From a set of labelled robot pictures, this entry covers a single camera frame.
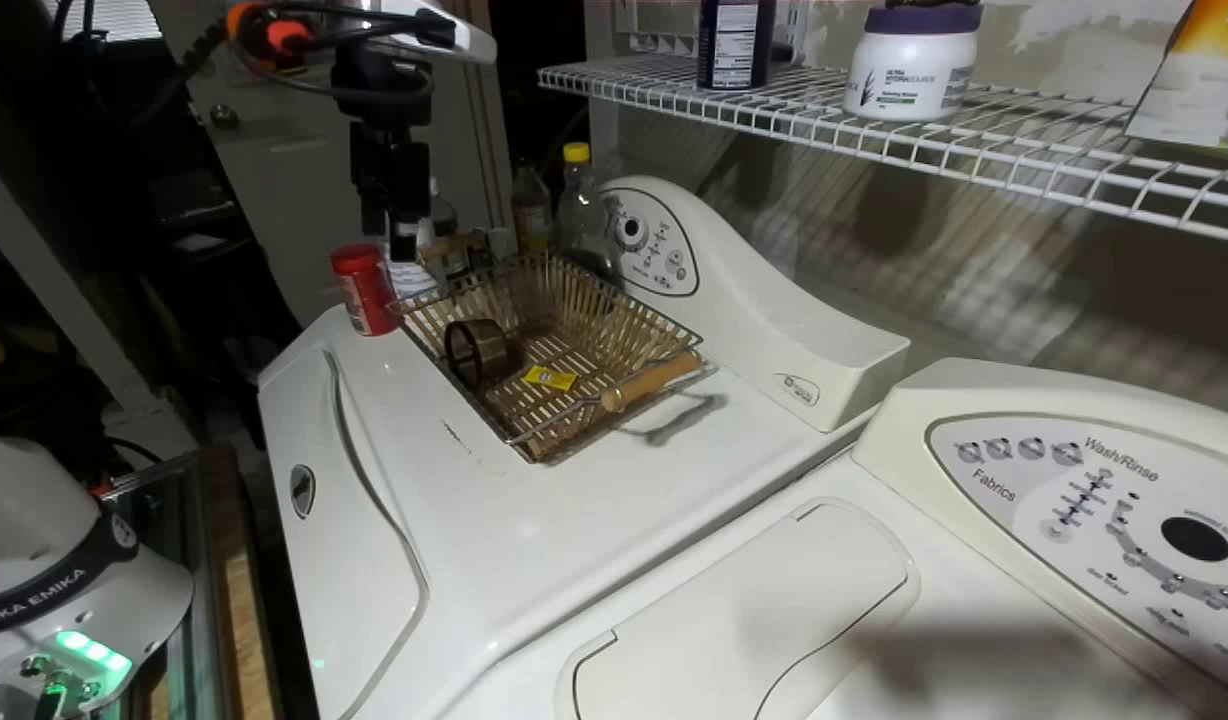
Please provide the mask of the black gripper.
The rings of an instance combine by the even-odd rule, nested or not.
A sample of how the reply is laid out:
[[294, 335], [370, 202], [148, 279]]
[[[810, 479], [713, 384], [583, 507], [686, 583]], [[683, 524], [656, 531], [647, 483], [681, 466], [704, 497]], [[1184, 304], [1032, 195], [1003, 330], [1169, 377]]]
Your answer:
[[416, 256], [432, 213], [432, 157], [416, 129], [432, 125], [432, 73], [370, 41], [343, 45], [331, 64], [334, 107], [346, 115], [346, 173], [358, 225], [387, 241], [387, 258]]

